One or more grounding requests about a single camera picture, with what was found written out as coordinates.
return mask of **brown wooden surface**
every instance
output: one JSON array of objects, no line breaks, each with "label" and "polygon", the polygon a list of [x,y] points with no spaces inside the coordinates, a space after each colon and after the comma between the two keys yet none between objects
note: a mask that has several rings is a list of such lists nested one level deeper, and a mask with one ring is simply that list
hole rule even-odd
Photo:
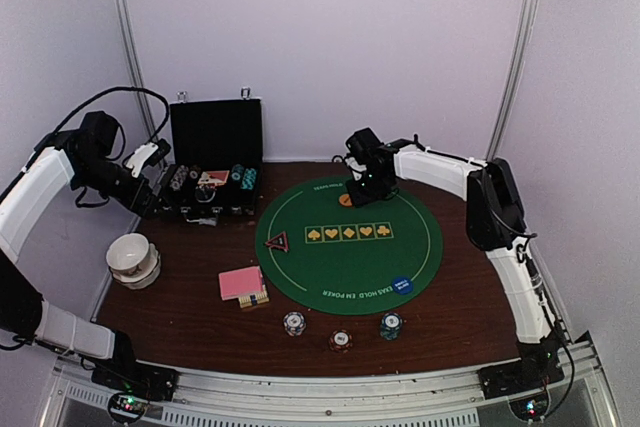
[{"label": "brown wooden surface", "polygon": [[[309,179],[342,174],[338,164],[267,164],[255,218],[225,217],[218,227],[143,221],[139,232],[162,254],[162,274],[149,288],[113,283],[99,322],[127,332],[140,359],[193,369],[255,375],[352,376],[426,372],[517,356],[515,324],[497,274],[465,234],[465,204],[437,189],[401,186],[438,219],[444,256],[435,280],[395,309],[405,321],[400,338],[378,333],[381,314],[336,316],[310,311],[267,280],[270,303],[241,310],[223,302],[218,273],[256,263],[256,222],[286,189]],[[290,311],[303,312],[307,330],[289,337]],[[336,329],[353,334],[346,354],[329,350]]]}]

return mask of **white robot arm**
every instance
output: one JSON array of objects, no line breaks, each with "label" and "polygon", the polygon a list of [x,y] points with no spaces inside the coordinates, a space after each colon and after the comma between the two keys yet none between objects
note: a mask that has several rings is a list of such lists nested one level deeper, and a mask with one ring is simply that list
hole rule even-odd
[{"label": "white robot arm", "polygon": [[[450,192],[467,201],[467,177],[471,172],[486,168],[486,162],[469,159],[461,161],[424,152],[416,146],[402,148],[394,155],[396,175],[401,179],[415,180]],[[500,277],[504,292],[516,322],[518,340],[524,344],[537,344],[551,332],[544,314],[548,307],[546,295],[540,290],[541,279],[532,281],[523,258],[531,258],[524,237],[516,237],[512,247],[501,247],[486,252],[487,258]],[[552,312],[548,312],[555,322]]]},{"label": "white robot arm", "polygon": [[520,385],[505,384],[496,379],[495,369],[489,370],[483,378],[485,396],[560,380],[557,319],[528,248],[534,235],[525,233],[524,209],[507,162],[443,154],[422,146],[417,136],[383,144],[368,128],[355,132],[346,145],[344,163],[353,176],[346,186],[356,207],[388,198],[397,189],[397,178],[437,187],[467,203],[467,235],[498,273],[522,357],[515,373],[502,369],[500,374],[520,377]]},{"label": "white robot arm", "polygon": [[[73,113],[115,91],[139,91],[158,97],[168,114],[166,99],[135,87],[103,91]],[[16,334],[18,342],[10,347],[0,345],[0,350],[36,343],[63,355],[78,354],[95,364],[94,382],[144,398],[170,400],[177,372],[140,364],[125,333],[87,322],[50,304],[16,267],[33,226],[67,186],[73,190],[96,189],[103,199],[115,198],[141,216],[161,207],[161,197],[140,171],[166,155],[165,141],[150,140],[123,167],[107,157],[121,128],[113,117],[102,111],[90,112],[78,129],[61,131],[69,118],[40,142],[25,167],[0,194],[0,329]],[[76,205],[83,206],[80,198]]]}]

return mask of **green poker mat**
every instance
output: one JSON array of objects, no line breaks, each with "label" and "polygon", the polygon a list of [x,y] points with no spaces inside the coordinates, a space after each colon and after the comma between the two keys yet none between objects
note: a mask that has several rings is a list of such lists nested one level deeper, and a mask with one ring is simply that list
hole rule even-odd
[{"label": "green poker mat", "polygon": [[[425,205],[403,190],[359,208],[340,205],[346,180],[305,182],[273,201],[257,227],[258,260],[282,293],[311,309],[338,315],[388,311],[434,279],[442,232]],[[282,232],[288,252],[265,245]],[[413,290],[394,290],[402,278]]]}]

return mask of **blue logo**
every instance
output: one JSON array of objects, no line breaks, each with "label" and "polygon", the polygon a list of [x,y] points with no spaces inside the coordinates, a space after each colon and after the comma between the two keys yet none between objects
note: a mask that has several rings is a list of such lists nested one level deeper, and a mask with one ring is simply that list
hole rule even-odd
[{"label": "blue logo", "polygon": [[408,277],[396,277],[391,283],[396,294],[407,295],[413,292],[413,282]]}]

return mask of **metal base frame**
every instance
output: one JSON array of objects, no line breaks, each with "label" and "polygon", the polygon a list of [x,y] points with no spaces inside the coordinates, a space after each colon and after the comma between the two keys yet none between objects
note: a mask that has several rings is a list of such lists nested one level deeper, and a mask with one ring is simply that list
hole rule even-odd
[{"label": "metal base frame", "polygon": [[[597,423],[592,425],[618,426],[611,394],[593,345],[585,341],[570,349],[576,364],[576,385],[580,383],[583,390],[584,385],[589,386],[589,408],[597,413]],[[564,354],[560,361],[566,378],[551,387],[559,395],[566,389],[570,374]],[[483,425],[484,410],[495,408],[497,404],[502,406],[509,400],[483,397],[477,375],[481,367],[347,378],[258,377],[177,369],[180,378],[173,402],[152,403],[140,425],[480,426]],[[47,386],[50,393],[41,407],[38,425],[66,425],[70,403],[93,408],[106,416],[104,409],[113,392],[92,384],[90,375],[76,361],[60,358]]]}]

